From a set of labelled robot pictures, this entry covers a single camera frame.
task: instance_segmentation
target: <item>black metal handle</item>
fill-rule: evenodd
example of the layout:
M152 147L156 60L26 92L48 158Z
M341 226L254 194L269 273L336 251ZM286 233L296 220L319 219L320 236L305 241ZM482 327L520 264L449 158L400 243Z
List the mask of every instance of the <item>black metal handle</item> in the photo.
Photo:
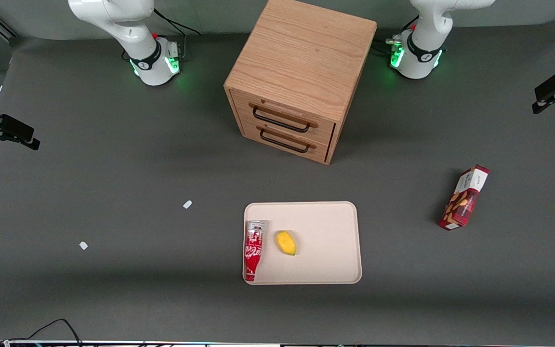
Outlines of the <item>black metal handle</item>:
M299 149L299 148L293 147L293 146L291 146L291 145L286 145L286 143L281 143L280 141L276 141L276 140L273 140L273 139L271 139L271 138L265 137L265 136L263 136L263 134L264 134L264 129L261 129L261 130L260 130L260 138L261 138L261 139L263 139L263 140L265 140L265 141L267 141L267 142L271 142L271 143L273 143L273 144L275 144L275 145L282 146L282 147L284 147L284 148L288 148L288 149L290 149L291 151L295 151L295 152L299 152L299 153L305 153L305 152L308 151L308 149L310 149L310 145L306 145L305 149Z
M260 119L260 120L266 121L266 122L271 123L271 124L279 125L280 127L284 127L284 128L287 128L288 130L292 130L292 131L298 132L298 133L304 133L304 132L307 132L308 130L310 130L310 123L308 123L308 125L306 125L303 129L301 129L301 128L293 127L292 125L288 125L286 123L282 123L281 121L277 121L277 120L273 120L273 119L270 119L270 118L267 118L267 117L260 116L260 115L256 114L256 111L258 111L258 106L254 106L254 110L252 110L252 112L251 112L254 115L254 118L256 118L256 119Z

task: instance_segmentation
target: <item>wooden cabinet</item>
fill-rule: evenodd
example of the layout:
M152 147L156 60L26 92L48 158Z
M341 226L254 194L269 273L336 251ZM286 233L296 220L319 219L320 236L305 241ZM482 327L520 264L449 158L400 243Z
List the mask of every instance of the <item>wooden cabinet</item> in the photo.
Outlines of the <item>wooden cabinet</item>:
M269 0L224 88L241 134L329 164L376 22Z

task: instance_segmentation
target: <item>green led light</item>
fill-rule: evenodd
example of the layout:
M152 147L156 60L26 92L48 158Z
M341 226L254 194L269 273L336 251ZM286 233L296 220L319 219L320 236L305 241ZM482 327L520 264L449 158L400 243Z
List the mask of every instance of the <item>green led light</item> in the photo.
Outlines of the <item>green led light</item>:
M132 65L132 68L134 68L134 74L138 76L138 71L136 71L136 66L134 66L132 59L130 59L130 64Z
M404 56L404 49L400 47L391 57L391 66L397 68L401 62L401 58Z
M440 56L442 55L442 49L438 52L438 57L436 58L436 62L434 63L434 67L438 66L438 62L440 61Z
M170 69L170 72L172 72L172 74L176 74L176 73L179 72L179 60L178 59L164 57L164 61L166 61L166 64L168 64L168 68Z

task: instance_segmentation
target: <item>gray tabletop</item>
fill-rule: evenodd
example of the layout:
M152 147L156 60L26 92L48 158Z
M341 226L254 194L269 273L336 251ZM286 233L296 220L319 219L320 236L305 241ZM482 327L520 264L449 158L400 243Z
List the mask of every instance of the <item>gray tabletop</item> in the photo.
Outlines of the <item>gray tabletop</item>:
M245 38L190 37L159 87L115 40L17 43L0 113L42 147L0 145L0 338L555 345L555 106L530 108L555 24L455 29L421 81L370 56L330 166L238 133ZM444 231L474 164L471 223ZM306 200L357 206L361 281L247 285L245 206Z

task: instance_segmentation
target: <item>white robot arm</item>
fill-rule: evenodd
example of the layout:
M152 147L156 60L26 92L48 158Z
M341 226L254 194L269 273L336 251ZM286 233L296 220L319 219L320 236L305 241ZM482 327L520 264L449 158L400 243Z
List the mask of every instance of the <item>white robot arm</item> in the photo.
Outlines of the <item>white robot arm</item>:
M154 0L68 0L68 5L80 20L103 29L121 44L141 81L162 85L179 72L177 43L154 38L139 23L153 13Z
M453 28L448 11L489 7L495 0L410 0L419 10L414 31L407 28L388 43L396 46L391 67L409 79L423 79L438 65L441 46Z

